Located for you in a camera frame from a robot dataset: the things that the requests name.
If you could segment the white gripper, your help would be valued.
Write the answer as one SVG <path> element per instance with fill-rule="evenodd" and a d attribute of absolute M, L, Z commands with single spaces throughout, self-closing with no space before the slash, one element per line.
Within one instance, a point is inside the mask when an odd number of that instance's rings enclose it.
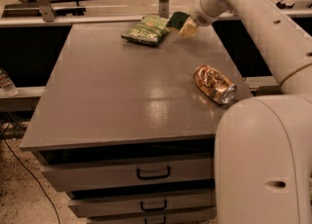
<path fill-rule="evenodd" d="M 215 21 L 215 18 L 207 15 L 204 12 L 199 0 L 194 3 L 189 12 L 189 15 L 191 18 L 188 18 L 185 21 L 183 27 L 178 33 L 180 36 L 185 38 L 193 37 L 197 32 L 198 25 L 209 26 Z"/>

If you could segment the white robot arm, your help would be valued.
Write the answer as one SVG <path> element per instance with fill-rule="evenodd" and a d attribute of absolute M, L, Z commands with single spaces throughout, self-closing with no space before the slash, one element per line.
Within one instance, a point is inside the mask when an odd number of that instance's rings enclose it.
<path fill-rule="evenodd" d="M 270 0 L 197 0 L 190 16 L 209 25 L 228 9 L 281 92 L 237 102 L 218 124 L 217 224 L 312 224 L 311 38 Z"/>

